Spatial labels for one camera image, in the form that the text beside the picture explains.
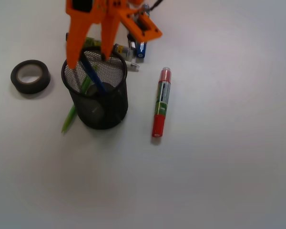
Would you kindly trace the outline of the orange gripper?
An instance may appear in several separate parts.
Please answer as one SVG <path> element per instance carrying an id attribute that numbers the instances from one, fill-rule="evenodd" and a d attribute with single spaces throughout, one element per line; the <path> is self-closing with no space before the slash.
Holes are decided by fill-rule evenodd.
<path id="1" fill-rule="evenodd" d="M 68 0 L 66 13 L 70 16 L 66 56 L 71 69 L 77 65 L 86 35 L 93 24 L 100 24 L 102 60 L 109 60 L 120 24 L 138 41 L 151 41 L 162 32 L 149 19 L 143 9 L 131 9 L 130 4 L 141 0 Z"/>

